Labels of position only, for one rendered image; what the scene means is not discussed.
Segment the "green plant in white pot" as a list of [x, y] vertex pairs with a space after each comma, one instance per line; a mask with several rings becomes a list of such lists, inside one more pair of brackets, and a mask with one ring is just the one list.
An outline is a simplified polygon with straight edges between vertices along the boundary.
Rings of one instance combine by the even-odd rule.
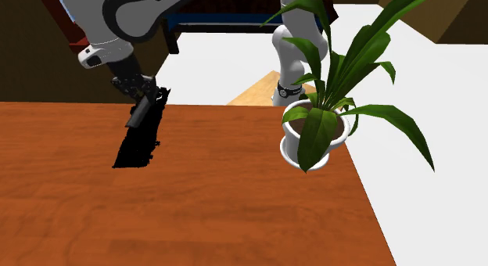
[[379, 61], [391, 41], [387, 31], [405, 13], [424, 1], [392, 0], [372, 24], [358, 31], [346, 55], [329, 53], [326, 80], [321, 79], [318, 48], [306, 38], [285, 38], [302, 52], [311, 68], [310, 73], [297, 78], [294, 83], [302, 85], [312, 81], [316, 88], [311, 94], [302, 94], [299, 101], [285, 109], [282, 117], [283, 125], [294, 120], [304, 121], [297, 147], [288, 155], [302, 171], [312, 169], [332, 150], [337, 120], [342, 116], [338, 111], [340, 107], [344, 108], [344, 115], [368, 115], [388, 121], [411, 140], [428, 164], [433, 163], [425, 137], [411, 117], [392, 105], [356, 106], [348, 97], [348, 93], [377, 67], [382, 67], [390, 78], [396, 77], [391, 62]]

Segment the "brown wooden table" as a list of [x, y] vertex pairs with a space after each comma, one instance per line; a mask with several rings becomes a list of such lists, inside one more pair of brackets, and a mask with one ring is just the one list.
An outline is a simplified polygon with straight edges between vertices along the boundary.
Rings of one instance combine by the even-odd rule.
[[128, 111], [0, 102], [0, 266], [396, 266], [348, 149], [292, 167], [282, 108], [168, 105], [116, 169]]

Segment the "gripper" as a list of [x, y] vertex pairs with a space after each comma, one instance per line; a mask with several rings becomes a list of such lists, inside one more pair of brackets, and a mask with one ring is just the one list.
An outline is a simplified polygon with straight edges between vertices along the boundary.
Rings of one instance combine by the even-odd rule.
[[108, 62], [106, 65], [114, 75], [111, 80], [113, 86], [134, 101], [139, 102], [125, 124], [126, 128], [138, 128], [152, 107], [151, 102], [156, 99], [158, 92], [156, 79], [142, 73], [139, 61], [134, 53], [125, 59]]

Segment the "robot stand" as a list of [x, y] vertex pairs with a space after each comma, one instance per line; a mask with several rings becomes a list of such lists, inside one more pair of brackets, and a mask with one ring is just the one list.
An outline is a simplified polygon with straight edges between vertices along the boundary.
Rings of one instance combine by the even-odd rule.
[[279, 78], [279, 72], [271, 71], [230, 101], [228, 106], [272, 106], [271, 97], [274, 94]]

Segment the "dark red and blue furniture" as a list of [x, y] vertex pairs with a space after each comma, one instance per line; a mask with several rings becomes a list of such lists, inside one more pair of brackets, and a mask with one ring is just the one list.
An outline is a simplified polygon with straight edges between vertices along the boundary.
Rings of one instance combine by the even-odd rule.
[[[82, 29], [69, 18], [60, 0], [41, 0], [77, 54], [88, 46]], [[280, 0], [193, 0], [163, 18], [161, 27], [170, 54], [178, 54], [177, 34], [272, 33], [282, 24]]]

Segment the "black flat rectangular object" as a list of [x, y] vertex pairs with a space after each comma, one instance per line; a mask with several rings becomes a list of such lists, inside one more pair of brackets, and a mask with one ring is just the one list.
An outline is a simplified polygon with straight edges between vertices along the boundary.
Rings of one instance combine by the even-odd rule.
[[170, 89], [160, 88], [156, 102], [150, 106], [137, 128], [129, 127], [122, 141], [113, 168], [146, 167], [153, 150], [160, 144], [157, 132]]

